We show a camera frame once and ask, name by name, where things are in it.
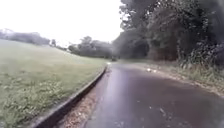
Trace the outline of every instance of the concrete curb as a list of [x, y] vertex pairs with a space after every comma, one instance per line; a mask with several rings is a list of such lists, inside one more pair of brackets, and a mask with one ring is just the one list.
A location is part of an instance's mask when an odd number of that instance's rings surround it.
[[84, 86], [75, 94], [71, 95], [66, 101], [59, 104], [56, 108], [49, 110], [44, 116], [39, 117], [36, 121], [31, 123], [28, 128], [52, 128], [54, 127], [63, 117], [71, 111], [73, 107], [87, 94], [89, 91], [95, 87], [97, 82], [103, 77], [106, 72], [107, 67], [93, 79], [89, 84]]

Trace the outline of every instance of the hill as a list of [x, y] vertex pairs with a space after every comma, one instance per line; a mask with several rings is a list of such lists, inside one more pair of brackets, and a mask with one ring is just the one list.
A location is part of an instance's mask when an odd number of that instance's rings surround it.
[[0, 127], [22, 127], [80, 89], [104, 60], [0, 40]]

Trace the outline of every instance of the wet road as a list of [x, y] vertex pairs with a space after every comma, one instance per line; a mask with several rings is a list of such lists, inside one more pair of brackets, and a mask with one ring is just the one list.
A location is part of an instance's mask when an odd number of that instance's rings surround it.
[[111, 66], [85, 128], [224, 128], [224, 100], [129, 65]]

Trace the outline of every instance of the overcast sky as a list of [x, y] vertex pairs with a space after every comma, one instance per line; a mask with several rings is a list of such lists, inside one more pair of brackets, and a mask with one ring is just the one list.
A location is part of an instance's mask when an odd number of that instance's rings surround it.
[[120, 0], [0, 0], [0, 28], [59, 40], [90, 35], [111, 41], [120, 29]]

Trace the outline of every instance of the road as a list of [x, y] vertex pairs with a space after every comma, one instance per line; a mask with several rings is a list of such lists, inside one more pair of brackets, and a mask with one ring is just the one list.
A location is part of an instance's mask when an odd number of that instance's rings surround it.
[[113, 64], [85, 128], [224, 128], [224, 100], [156, 73]]

